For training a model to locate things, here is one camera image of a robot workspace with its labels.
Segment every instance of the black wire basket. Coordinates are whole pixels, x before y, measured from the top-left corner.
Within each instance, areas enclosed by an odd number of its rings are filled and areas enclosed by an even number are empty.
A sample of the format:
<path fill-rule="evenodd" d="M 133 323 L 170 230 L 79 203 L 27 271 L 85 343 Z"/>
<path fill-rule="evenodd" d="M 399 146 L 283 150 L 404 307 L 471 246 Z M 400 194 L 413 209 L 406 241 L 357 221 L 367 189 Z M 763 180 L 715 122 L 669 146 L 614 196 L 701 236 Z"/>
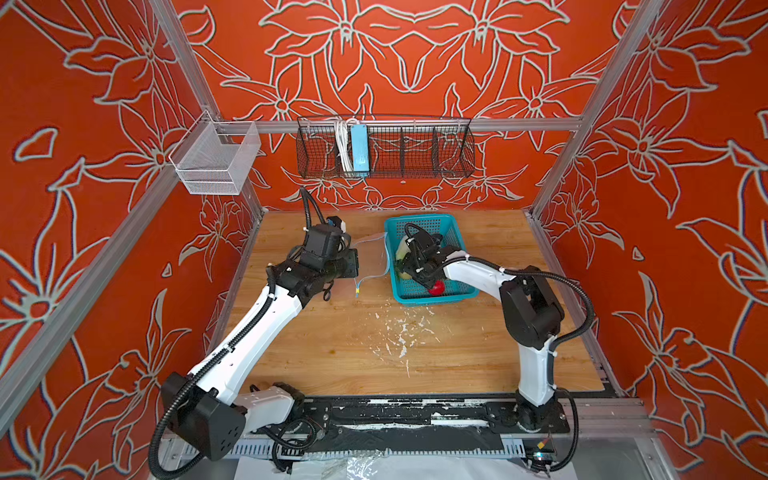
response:
<path fill-rule="evenodd" d="M 301 117 L 296 161 L 303 178 L 460 178 L 475 171 L 475 138 L 468 118 L 396 115 L 361 119 L 368 130 L 370 170 L 343 169 L 336 143 L 335 122 L 354 118 Z M 347 129 L 347 153 L 352 141 Z"/>

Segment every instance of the teal plastic basket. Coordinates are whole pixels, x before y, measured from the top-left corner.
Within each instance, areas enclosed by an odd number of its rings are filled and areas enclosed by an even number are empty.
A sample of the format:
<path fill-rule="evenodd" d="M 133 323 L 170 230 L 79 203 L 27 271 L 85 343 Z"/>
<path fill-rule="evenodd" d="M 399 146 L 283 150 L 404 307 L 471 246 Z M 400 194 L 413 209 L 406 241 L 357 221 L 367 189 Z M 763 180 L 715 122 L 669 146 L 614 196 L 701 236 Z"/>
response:
<path fill-rule="evenodd" d="M 392 265 L 392 268 L 389 269 L 389 276 L 392 279 L 392 293 L 395 295 L 395 300 L 408 306 L 437 305 L 460 302 L 480 293 L 478 289 L 466 283 L 446 280 L 445 292 L 442 295 L 433 296 L 416 281 L 401 279 L 395 271 L 395 252 L 400 245 L 400 240 L 406 234 L 406 223 L 419 225 L 430 233 L 440 233 L 442 235 L 441 247 L 450 245 L 461 250 L 465 249 L 462 234 L 458 231 L 458 223 L 452 215 L 406 215 L 387 219 L 384 222 L 384 231 L 386 232 L 389 264 Z"/>

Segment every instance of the wooden tabletop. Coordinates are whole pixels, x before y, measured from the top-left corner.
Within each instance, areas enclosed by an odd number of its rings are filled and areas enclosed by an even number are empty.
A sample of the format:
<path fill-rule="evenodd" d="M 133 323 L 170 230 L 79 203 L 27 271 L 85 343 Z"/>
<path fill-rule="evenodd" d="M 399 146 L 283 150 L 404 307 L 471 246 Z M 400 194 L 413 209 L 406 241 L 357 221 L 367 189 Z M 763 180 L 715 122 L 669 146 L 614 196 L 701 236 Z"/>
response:
<path fill-rule="evenodd" d="M 546 270 L 520 210 L 450 213 L 472 255 L 510 268 L 535 265 Z M 384 220 L 398 216 L 325 214 L 344 219 L 353 242 L 383 233 Z M 266 284 L 266 265 L 279 263 L 302 242 L 303 226 L 303 213 L 270 212 L 264 217 L 227 332 Z M 361 249 L 361 264 L 369 254 Z M 559 297 L 554 285 L 553 290 Z M 573 328 L 566 313 L 561 331 Z M 519 378 L 518 346 L 507 332 L 498 301 L 480 293 L 460 303 L 403 306 L 394 300 L 387 274 L 364 282 L 358 298 L 351 286 L 340 284 L 329 302 L 320 295 L 313 298 L 275 338 L 243 391 L 251 383 L 266 388 L 287 382 L 307 395 L 514 392 Z M 580 339 L 558 347 L 554 380 L 574 391 L 603 389 Z"/>

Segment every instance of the basket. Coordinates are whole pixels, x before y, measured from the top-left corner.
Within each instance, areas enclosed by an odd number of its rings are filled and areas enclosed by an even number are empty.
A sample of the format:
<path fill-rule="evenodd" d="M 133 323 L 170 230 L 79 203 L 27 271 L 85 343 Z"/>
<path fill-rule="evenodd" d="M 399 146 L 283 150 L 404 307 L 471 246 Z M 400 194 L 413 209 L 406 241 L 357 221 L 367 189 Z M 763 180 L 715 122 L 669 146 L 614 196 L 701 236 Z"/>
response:
<path fill-rule="evenodd" d="M 406 234 L 406 223 L 414 223 L 430 233 L 440 233 L 442 235 L 441 247 L 450 245 L 462 250 L 465 249 L 462 234 L 458 231 L 458 223 L 452 215 L 406 215 L 388 218 L 384 222 L 384 231 L 386 232 L 389 264 L 392 266 L 395 265 L 395 252 L 400 245 L 400 240 Z M 480 293 L 478 289 L 466 283 L 444 280 L 445 292 L 442 295 L 433 296 L 415 280 L 401 279 L 397 275 L 395 267 L 389 269 L 389 275 L 392 280 L 392 293 L 395 295 L 395 300 L 407 306 L 455 303 L 476 297 Z"/>
<path fill-rule="evenodd" d="M 369 170 L 344 171 L 335 123 L 352 118 L 299 118 L 296 162 L 302 178 L 461 178 L 475 171 L 468 118 L 360 120 L 367 126 Z M 352 158 L 351 134 L 347 151 Z"/>
<path fill-rule="evenodd" d="M 207 112 L 203 113 L 169 155 L 191 194 L 238 195 L 261 148 L 255 123 L 239 144 L 219 134 L 216 125 Z"/>

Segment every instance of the white cable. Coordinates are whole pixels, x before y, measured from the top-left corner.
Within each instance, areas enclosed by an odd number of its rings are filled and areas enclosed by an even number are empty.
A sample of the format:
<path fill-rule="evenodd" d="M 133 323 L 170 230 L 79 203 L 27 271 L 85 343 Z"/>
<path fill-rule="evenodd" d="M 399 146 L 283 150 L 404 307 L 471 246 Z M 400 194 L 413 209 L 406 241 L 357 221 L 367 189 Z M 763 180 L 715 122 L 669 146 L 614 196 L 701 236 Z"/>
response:
<path fill-rule="evenodd" d="M 360 122 L 356 118 L 350 118 L 346 121 L 337 118 L 333 121 L 333 127 L 336 130 L 336 146 L 339 148 L 339 157 L 341 159 L 341 168 L 345 172 L 355 170 L 352 166 L 352 160 L 347 153 L 347 146 L 349 145 L 349 126 L 358 123 Z"/>

